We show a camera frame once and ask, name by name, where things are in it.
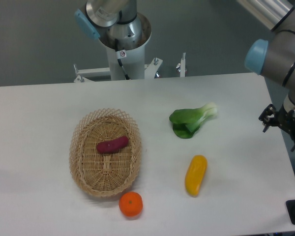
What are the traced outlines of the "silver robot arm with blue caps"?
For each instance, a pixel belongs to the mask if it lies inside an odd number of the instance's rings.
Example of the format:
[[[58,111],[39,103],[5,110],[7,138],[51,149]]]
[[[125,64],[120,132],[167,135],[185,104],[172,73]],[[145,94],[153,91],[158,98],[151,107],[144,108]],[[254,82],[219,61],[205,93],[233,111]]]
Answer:
[[[274,33],[271,41],[259,39],[251,46],[245,67],[289,90],[279,110],[268,105],[259,119],[265,129],[288,133],[295,148],[295,8],[286,0],[242,0],[240,5]],[[136,1],[89,0],[74,18],[85,35],[106,48],[112,80],[155,78],[162,61],[145,65],[151,26]]]

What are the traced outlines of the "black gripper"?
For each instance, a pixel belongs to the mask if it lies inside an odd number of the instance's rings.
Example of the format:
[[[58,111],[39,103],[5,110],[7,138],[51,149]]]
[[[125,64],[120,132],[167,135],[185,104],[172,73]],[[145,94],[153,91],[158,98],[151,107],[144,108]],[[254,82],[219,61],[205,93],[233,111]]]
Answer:
[[[291,152],[295,151],[295,104],[284,103],[280,109],[276,109],[273,104],[269,104],[259,116],[265,133],[270,127],[278,127],[287,134],[294,142]]]

